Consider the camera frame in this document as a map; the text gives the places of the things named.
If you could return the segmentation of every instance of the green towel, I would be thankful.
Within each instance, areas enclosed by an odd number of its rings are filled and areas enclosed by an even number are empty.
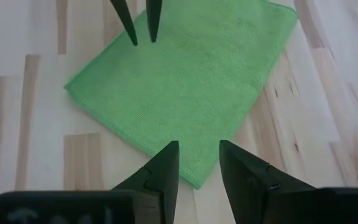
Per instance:
[[[180,143],[180,175],[199,189],[235,135],[294,28],[261,0],[165,0],[156,43],[123,32],[66,85],[73,100],[151,156]]]

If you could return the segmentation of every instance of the green microfiber cloth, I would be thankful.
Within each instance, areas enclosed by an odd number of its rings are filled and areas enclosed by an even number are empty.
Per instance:
[[[73,100],[151,156],[180,143],[180,175],[199,189],[235,135],[296,24],[261,0],[165,0],[156,43],[123,32],[66,85]]]

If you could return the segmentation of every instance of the light wood surface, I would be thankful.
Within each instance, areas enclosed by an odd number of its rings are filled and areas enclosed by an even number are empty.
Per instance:
[[[358,186],[358,0],[274,1],[300,21],[233,141],[316,187]],[[0,17],[0,193],[111,189],[149,157],[63,85],[122,24],[109,0],[16,2]],[[175,223],[234,223],[219,166],[201,190],[180,182]]]

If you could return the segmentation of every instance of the wooden floor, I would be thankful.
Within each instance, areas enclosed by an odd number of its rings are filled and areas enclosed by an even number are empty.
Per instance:
[[[300,21],[233,140],[314,186],[358,186],[358,0],[275,2]],[[135,17],[145,1],[129,5]],[[149,158],[63,90],[122,31],[109,0],[9,7],[0,14],[0,193],[111,189]],[[219,166],[201,190],[180,182],[175,223],[234,223]]]

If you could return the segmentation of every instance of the wooden table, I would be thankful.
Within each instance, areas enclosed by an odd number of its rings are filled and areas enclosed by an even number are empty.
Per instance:
[[[314,186],[358,186],[358,0],[276,2],[300,22],[233,141]],[[111,189],[145,164],[63,90],[122,31],[109,0],[0,10],[0,193]],[[175,223],[234,223],[219,166],[201,190],[180,182]]]

